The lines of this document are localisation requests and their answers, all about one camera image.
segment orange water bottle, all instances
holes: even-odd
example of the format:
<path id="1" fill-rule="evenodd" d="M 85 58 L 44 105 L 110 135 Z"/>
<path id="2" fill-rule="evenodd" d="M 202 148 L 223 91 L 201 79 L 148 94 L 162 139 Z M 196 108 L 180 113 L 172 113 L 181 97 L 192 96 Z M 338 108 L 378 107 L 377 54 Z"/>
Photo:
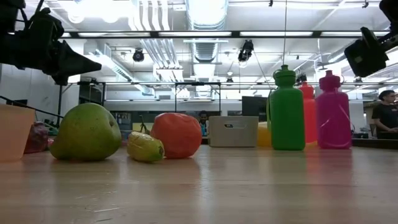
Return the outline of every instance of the orange water bottle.
<path id="1" fill-rule="evenodd" d="M 304 97 L 304 128 L 305 143 L 312 143 L 317 140 L 317 111 L 315 109 L 315 100 L 313 98 L 313 87 L 303 82 L 299 88 Z"/>

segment pink water bottle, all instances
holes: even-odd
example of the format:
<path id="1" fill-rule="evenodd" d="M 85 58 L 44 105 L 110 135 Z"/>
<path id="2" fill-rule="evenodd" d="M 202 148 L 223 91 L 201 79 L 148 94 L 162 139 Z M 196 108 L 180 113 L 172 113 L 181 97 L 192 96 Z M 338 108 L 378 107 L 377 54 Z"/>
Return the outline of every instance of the pink water bottle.
<path id="1" fill-rule="evenodd" d="M 340 77 L 331 70 L 319 79 L 323 93 L 315 99 L 317 107 L 318 145 L 322 149 L 349 149 L 351 147 L 351 122 L 348 95 L 338 91 Z"/>

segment red object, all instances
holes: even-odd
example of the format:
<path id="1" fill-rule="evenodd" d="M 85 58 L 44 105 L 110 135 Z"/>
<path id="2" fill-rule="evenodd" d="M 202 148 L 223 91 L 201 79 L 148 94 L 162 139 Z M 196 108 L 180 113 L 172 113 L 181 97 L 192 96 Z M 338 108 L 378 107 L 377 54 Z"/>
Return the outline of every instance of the red object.
<path id="1" fill-rule="evenodd" d="M 304 126 L 305 143 L 315 142 L 317 140 L 317 111 L 315 109 L 315 100 L 313 98 L 313 87 L 304 82 L 299 88 L 304 96 Z"/>
<path id="2" fill-rule="evenodd" d="M 162 141 L 165 157 L 183 159 L 194 155 L 201 144 L 201 128 L 193 117 L 164 113 L 155 118 L 150 135 Z"/>
<path id="3" fill-rule="evenodd" d="M 35 122 L 30 127 L 29 137 L 25 145 L 24 154 L 42 152 L 49 141 L 49 131 L 42 122 Z"/>

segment orange plastic cup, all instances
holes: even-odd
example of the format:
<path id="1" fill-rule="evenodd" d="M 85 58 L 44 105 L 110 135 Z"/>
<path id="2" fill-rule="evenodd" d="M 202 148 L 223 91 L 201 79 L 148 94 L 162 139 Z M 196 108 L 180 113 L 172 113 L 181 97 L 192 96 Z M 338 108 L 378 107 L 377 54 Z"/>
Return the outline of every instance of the orange plastic cup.
<path id="1" fill-rule="evenodd" d="M 0 104 L 0 162 L 22 158 L 34 118 L 32 109 Z"/>

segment man in black shirt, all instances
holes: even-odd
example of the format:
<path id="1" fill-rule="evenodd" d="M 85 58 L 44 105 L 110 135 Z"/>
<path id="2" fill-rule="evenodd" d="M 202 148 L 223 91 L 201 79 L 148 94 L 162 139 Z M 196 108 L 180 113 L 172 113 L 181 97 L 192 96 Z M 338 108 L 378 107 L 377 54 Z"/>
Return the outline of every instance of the man in black shirt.
<path id="1" fill-rule="evenodd" d="M 381 103 L 373 109 L 372 119 L 378 139 L 398 139 L 398 109 L 393 103 L 396 93 L 385 90 L 380 93 Z"/>

